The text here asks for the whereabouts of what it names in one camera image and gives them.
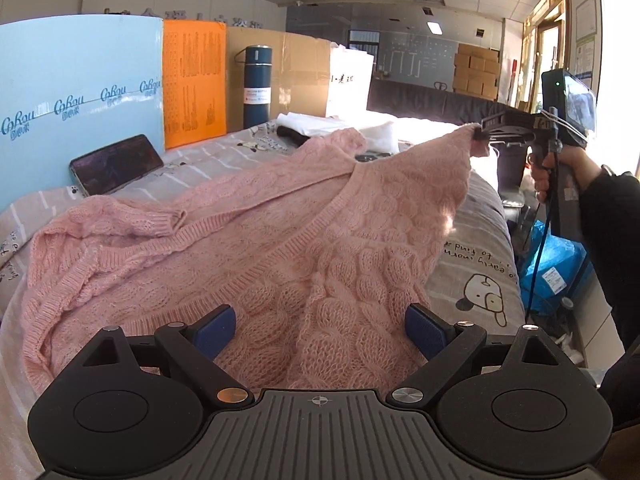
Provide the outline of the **person right forearm dark sleeve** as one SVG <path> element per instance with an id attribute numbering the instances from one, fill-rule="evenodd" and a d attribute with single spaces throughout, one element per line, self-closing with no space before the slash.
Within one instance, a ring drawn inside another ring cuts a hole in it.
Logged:
<path id="1" fill-rule="evenodd" d="M 621 430 L 639 423 L 639 181 L 601 171 L 579 206 L 589 257 L 625 350 L 600 387 Z"/>

